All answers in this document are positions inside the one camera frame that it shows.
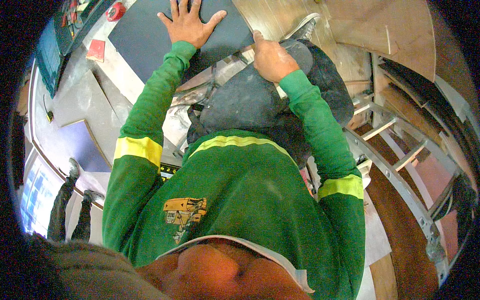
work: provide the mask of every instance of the pants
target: pants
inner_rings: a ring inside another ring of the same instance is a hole
[[[354,107],[347,87],[329,57],[307,40],[280,43],[297,61],[313,85],[319,87],[337,122],[342,126],[353,117]],[[283,147],[303,168],[311,155],[303,135],[303,124],[281,99],[273,83],[265,80],[253,64],[234,75],[204,101],[199,116],[189,113],[191,144],[201,136],[226,129],[242,129],[267,135]]]
[[[73,194],[76,180],[67,177],[66,182],[60,187],[60,190],[53,203],[50,213],[50,223],[48,225],[47,239],[63,242],[65,241],[65,208]],[[78,224],[72,233],[72,240],[90,240],[90,209],[92,199],[84,194],[82,209],[78,218]]]

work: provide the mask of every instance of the person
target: person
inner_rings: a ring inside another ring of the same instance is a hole
[[[226,16],[219,11],[203,24],[200,0],[190,11],[187,2],[171,1],[173,20],[158,14],[172,50],[120,130],[104,246],[176,300],[354,299],[365,253],[361,175],[319,87],[278,42],[253,32],[254,67],[280,85],[303,124],[321,176],[318,202],[288,151],[242,129],[199,136],[181,169],[161,180],[162,125],[172,95],[189,59]]]
[[[75,183],[80,177],[80,166],[78,162],[70,158],[69,163],[70,175],[65,179],[65,183],[60,187],[57,197],[55,197],[47,229],[47,239],[57,242],[65,242],[65,209],[73,195]],[[104,195],[99,192],[91,190],[84,191],[78,224],[72,233],[71,240],[83,240],[86,242],[90,240],[90,209],[92,208],[92,203],[104,199]]]

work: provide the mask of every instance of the ladder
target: ladder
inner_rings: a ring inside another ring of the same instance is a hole
[[[435,208],[425,209],[422,201],[398,172],[415,159],[415,156],[424,148],[428,149],[451,175],[458,174],[459,167],[449,155],[445,154],[436,143],[430,140],[418,128],[394,112],[373,103],[370,100],[372,96],[373,94],[363,94],[353,98],[353,104],[357,106],[354,114],[369,110],[374,112],[375,117],[381,121],[377,122],[378,125],[362,136],[350,128],[345,128],[346,138],[353,142],[352,144],[358,147],[379,168],[407,204],[427,240],[425,251],[430,261],[435,264],[439,285],[441,285],[448,274],[449,264],[445,250],[440,244],[439,230],[432,219],[432,213]],[[385,131],[394,125],[412,136],[417,141],[417,145],[412,147],[403,158],[391,165],[367,141],[378,134],[384,137]]]

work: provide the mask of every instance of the tape measure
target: tape measure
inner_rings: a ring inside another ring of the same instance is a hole
[[[123,16],[123,14],[127,11],[125,6],[121,2],[115,3],[112,7],[110,7],[105,15],[107,16],[107,21],[113,22],[118,21]]]

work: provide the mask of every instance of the shoe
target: shoe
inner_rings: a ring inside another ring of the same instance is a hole
[[[285,36],[285,39],[291,38],[295,40],[299,39],[312,39],[312,32],[315,29],[315,25],[317,25],[317,21],[320,20],[322,16],[317,13],[311,13],[300,22],[300,24],[288,35]]]
[[[80,177],[80,166],[73,158],[70,158],[68,162],[70,163],[70,178],[78,179]]]
[[[105,196],[100,194],[99,192],[91,191],[91,190],[85,190],[84,191],[84,201],[90,201],[90,203],[93,202],[99,202],[99,201],[104,201]]]

